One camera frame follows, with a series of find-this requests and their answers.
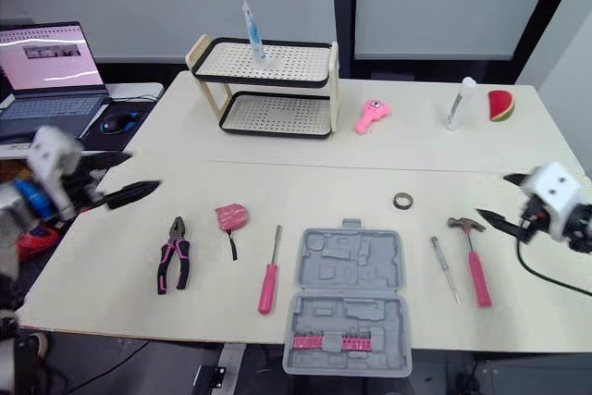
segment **laptop keyboard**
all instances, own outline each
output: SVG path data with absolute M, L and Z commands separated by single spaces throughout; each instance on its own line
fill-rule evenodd
M 0 119 L 33 119 L 36 117 L 84 116 L 93 110 L 97 96 L 56 99 L 19 99 L 13 102 Z

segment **hammer head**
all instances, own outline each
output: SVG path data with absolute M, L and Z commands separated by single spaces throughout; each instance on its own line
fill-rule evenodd
M 448 227 L 462 228 L 462 231 L 464 231 L 465 233 L 469 233 L 472 228 L 474 228 L 477 231 L 485 230 L 484 226 L 479 224 L 477 221 L 474 221 L 473 219 L 469 219 L 468 217 L 461 217 L 460 219 L 449 217 Z

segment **pliers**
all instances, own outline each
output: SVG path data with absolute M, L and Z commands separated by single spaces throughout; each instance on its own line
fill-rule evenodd
M 185 241 L 185 224 L 183 218 L 177 216 L 168 232 L 168 242 L 163 245 L 158 265 L 158 294 L 167 293 L 167 270 L 173 253 L 177 251 L 181 262 L 178 290 L 185 289 L 189 277 L 189 242 Z

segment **watermelon slice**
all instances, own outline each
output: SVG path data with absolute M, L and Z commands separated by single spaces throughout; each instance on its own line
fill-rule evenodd
M 505 90 L 489 92 L 489 120 L 501 122 L 508 119 L 514 111 L 515 102 L 512 94 Z

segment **screwdriver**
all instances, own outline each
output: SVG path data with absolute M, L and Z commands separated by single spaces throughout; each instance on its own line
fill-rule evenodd
M 460 304 L 461 299 L 459 298 L 459 294 L 456 291 L 456 287 L 454 286 L 454 281 L 452 280 L 452 275 L 450 274 L 450 267 L 448 266 L 446 256 L 444 256 L 444 252 L 442 252 L 442 248 L 440 247 L 440 241 L 435 236 L 432 236 L 431 241 L 432 245 L 434 246 L 434 250 L 436 251 L 438 261 L 440 262 L 440 267 L 442 267 L 442 270 L 444 270 L 444 273 L 446 274 L 446 280 L 448 281 L 448 285 L 450 286 L 452 293 L 454 293 L 454 299 L 456 300 L 456 303 Z
M 263 279 L 263 287 L 261 288 L 261 298 L 259 298 L 259 313 L 267 315 L 271 312 L 271 306 L 274 303 L 274 294 L 276 293 L 276 280 L 278 278 L 278 246 L 281 241 L 281 232 L 283 227 L 276 227 L 276 243 L 274 244 L 274 252 L 271 255 L 271 263 L 267 265 L 265 271 L 265 278 Z

